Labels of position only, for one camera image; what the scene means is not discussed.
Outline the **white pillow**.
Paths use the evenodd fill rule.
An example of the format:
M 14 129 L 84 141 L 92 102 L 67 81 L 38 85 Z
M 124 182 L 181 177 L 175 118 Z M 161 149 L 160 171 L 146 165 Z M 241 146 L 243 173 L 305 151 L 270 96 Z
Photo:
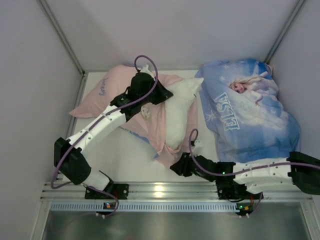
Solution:
M 187 78 L 167 87 L 173 96 L 164 102 L 166 116 L 165 144 L 176 150 L 185 138 L 188 112 L 196 99 L 203 78 Z

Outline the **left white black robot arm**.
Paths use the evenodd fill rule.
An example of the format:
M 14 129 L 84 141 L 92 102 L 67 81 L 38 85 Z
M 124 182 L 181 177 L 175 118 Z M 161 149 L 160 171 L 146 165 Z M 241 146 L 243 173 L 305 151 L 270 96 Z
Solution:
M 67 139 L 60 137 L 55 141 L 53 178 L 62 173 L 74 185 L 83 185 L 109 196 L 113 180 L 102 171 L 92 169 L 86 158 L 104 138 L 138 114 L 144 105 L 158 105 L 172 96 L 173 93 L 159 82 L 156 75 L 139 71 L 131 79 L 130 86 L 117 95 L 95 120 Z

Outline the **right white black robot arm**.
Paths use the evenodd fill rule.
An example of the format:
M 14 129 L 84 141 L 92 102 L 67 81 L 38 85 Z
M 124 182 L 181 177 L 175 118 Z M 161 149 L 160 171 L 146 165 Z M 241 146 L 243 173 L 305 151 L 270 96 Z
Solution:
M 247 163 L 213 162 L 202 155 L 183 153 L 170 166 L 179 176 L 198 176 L 214 182 L 220 200 L 259 199 L 263 192 L 320 193 L 320 161 L 301 152 L 284 158 L 265 158 Z

